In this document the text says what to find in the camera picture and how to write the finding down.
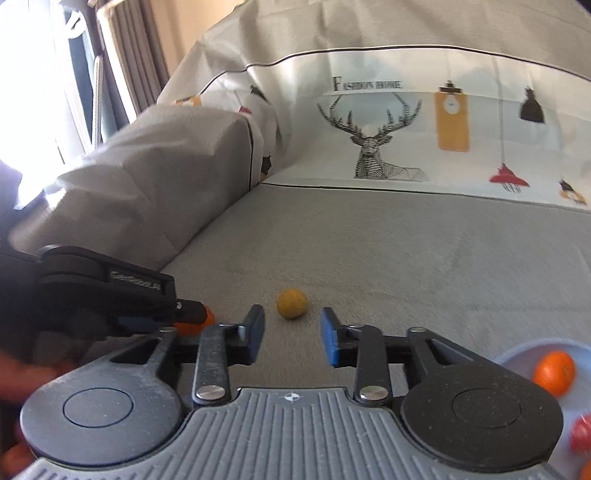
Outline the left hand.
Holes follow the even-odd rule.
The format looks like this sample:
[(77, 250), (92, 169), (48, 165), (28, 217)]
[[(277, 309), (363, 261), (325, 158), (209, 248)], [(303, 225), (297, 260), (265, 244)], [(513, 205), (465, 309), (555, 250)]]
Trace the left hand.
[(19, 425), (20, 406), (38, 388), (75, 367), (70, 360), (62, 360), (51, 366), (28, 364), (1, 352), (2, 479), (12, 479), (35, 460)]

